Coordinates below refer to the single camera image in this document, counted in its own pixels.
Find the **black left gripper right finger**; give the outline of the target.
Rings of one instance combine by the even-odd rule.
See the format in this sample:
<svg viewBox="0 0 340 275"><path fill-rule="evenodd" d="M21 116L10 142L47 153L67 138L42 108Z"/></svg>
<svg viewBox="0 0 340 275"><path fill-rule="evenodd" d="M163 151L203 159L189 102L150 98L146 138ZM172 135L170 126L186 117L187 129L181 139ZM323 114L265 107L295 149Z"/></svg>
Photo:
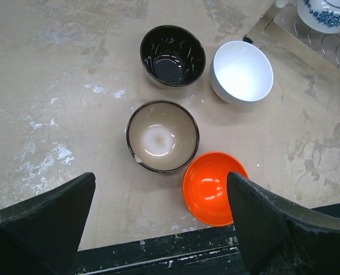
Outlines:
<svg viewBox="0 0 340 275"><path fill-rule="evenodd" d="M227 195L250 274L340 274L340 203L309 209L237 172Z"/></svg>

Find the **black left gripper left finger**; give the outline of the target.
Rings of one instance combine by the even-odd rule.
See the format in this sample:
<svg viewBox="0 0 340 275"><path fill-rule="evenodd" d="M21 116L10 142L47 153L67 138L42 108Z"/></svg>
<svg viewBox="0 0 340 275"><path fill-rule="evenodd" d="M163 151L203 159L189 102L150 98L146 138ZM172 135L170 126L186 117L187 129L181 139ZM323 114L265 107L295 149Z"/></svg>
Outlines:
<svg viewBox="0 0 340 275"><path fill-rule="evenodd" d="M0 274L69 274L96 188L86 172L0 210Z"/></svg>

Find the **blue floral white bowl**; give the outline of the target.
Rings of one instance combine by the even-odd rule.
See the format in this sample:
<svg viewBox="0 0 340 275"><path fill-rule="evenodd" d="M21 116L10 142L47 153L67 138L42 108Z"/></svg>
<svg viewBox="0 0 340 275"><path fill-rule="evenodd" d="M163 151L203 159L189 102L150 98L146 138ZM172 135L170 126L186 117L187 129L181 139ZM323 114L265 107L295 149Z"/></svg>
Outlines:
<svg viewBox="0 0 340 275"><path fill-rule="evenodd" d="M298 0L297 11L308 27L326 34L340 33L340 0Z"/></svg>

